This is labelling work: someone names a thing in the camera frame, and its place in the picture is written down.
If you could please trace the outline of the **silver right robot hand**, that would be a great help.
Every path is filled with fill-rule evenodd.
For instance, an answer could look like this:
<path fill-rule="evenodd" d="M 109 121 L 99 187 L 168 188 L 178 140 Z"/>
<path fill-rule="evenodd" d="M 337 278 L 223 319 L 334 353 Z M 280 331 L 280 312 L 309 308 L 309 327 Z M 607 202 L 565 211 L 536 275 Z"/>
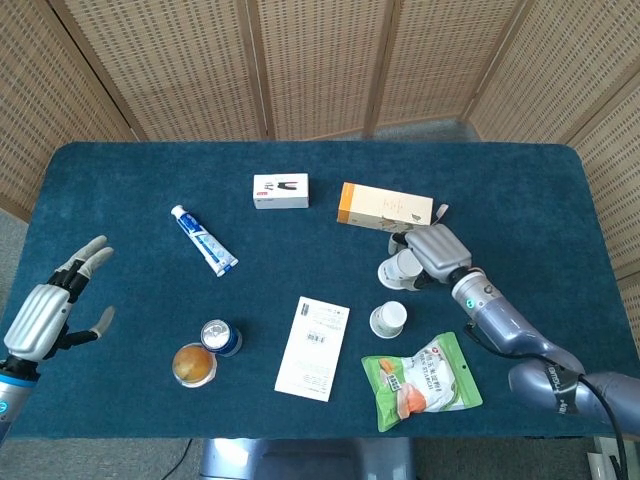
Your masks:
<path fill-rule="evenodd" d="M 453 287 L 472 273 L 472 255 L 445 225 L 435 224 L 393 233 L 390 257 L 378 267 L 378 278 L 392 290 L 420 291 L 435 283 Z"/>

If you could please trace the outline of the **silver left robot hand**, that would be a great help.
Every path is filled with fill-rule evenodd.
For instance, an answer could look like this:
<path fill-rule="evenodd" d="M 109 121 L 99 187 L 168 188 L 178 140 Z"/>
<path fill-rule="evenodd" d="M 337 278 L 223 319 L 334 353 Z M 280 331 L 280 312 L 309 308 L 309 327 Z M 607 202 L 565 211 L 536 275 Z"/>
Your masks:
<path fill-rule="evenodd" d="M 44 284 L 29 293 L 4 337 L 8 353 L 20 360 L 40 363 L 59 350 L 96 341 L 104 336 L 115 316 L 107 307 L 91 328 L 68 331 L 68 318 L 96 270 L 113 255 L 108 239 L 99 235 L 57 267 Z"/>

